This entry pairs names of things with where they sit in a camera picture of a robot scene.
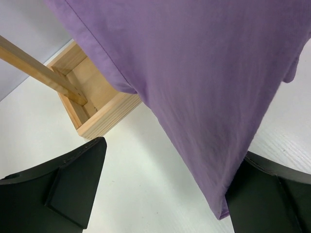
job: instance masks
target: black plastic part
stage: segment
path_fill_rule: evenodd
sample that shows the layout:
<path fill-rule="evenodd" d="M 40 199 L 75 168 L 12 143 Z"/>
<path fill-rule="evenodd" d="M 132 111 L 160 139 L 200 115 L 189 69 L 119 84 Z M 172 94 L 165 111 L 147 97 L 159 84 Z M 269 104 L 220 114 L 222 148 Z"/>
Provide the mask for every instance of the black plastic part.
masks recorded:
<path fill-rule="evenodd" d="M 1 233 L 81 233 L 87 227 L 104 164 L 96 138 L 0 180 Z"/>
<path fill-rule="evenodd" d="M 310 233 L 311 175 L 248 152 L 226 194 L 235 233 Z"/>

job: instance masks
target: purple fabric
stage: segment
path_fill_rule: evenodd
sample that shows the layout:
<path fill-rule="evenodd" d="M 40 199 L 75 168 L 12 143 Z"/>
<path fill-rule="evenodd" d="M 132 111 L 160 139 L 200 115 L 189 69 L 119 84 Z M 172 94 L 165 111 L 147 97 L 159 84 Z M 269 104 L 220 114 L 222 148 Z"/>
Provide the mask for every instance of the purple fabric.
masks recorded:
<path fill-rule="evenodd" d="M 118 90 L 157 116 L 218 219 L 311 31 L 310 0 L 45 0 Z"/>

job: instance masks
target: wooden tray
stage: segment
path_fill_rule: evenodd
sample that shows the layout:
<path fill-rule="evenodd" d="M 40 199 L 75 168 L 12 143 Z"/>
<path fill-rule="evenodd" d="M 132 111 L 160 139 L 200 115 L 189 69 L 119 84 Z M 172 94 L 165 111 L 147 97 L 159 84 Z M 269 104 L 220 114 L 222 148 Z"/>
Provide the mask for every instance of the wooden tray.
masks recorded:
<path fill-rule="evenodd" d="M 87 103 L 81 106 L 59 93 L 75 129 L 84 138 L 103 136 L 141 103 L 138 95 L 115 90 L 75 42 L 47 67 L 86 97 Z"/>

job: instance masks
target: white wall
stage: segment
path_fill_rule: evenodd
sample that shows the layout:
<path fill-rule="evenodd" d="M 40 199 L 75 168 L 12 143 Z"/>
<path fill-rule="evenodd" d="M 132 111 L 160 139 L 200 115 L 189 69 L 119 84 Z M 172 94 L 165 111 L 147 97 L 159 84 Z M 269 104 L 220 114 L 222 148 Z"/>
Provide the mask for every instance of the white wall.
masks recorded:
<path fill-rule="evenodd" d="M 279 89 L 251 151 L 311 173 L 311 43 L 296 79 Z M 0 177 L 84 143 L 57 94 L 27 79 L 0 102 Z M 87 233 L 233 233 L 217 221 L 143 104 L 105 136 L 106 160 Z"/>
<path fill-rule="evenodd" d="M 48 60 L 70 36 L 42 0 L 0 0 L 0 35 L 40 62 Z M 28 75 L 0 60 L 0 100 Z"/>

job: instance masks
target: wooden handle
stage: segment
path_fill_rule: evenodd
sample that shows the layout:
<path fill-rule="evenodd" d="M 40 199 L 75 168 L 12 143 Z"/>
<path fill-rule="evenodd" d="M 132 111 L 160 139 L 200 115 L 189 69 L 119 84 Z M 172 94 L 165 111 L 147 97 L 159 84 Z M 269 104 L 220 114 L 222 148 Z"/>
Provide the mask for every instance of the wooden handle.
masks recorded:
<path fill-rule="evenodd" d="M 0 58 L 79 105 L 87 103 L 83 93 L 74 85 L 55 74 L 2 36 L 0 36 Z"/>

